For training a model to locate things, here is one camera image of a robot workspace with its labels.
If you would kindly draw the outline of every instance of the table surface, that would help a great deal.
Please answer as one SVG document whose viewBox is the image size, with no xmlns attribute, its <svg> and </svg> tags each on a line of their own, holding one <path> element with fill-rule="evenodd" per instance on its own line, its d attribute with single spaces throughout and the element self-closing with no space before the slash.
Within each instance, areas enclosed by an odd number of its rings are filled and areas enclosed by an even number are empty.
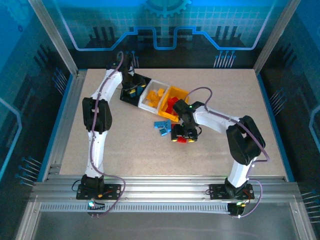
<svg viewBox="0 0 320 240">
<path fill-rule="evenodd" d="M 88 132 L 83 124 L 82 99 L 90 97 L 105 76 L 105 69 L 88 69 L 60 174 L 83 175 L 88 160 Z M 209 87 L 213 97 L 208 106 L 219 112 L 251 116 L 260 130 L 271 161 L 256 164 L 252 176 L 286 176 L 285 168 L 253 69 L 136 69 L 136 73 L 191 91 Z M 116 90 L 110 101 L 112 126 L 104 147 L 104 171 L 120 176 L 136 175 L 229 175 L 233 158 L 227 136 L 203 127 L 197 142 L 177 143 L 170 135 L 160 136 L 155 121 L 165 118 L 120 100 Z M 190 103 L 205 102 L 209 92 L 194 92 Z M 258 159 L 265 159 L 261 154 Z"/>
</svg>

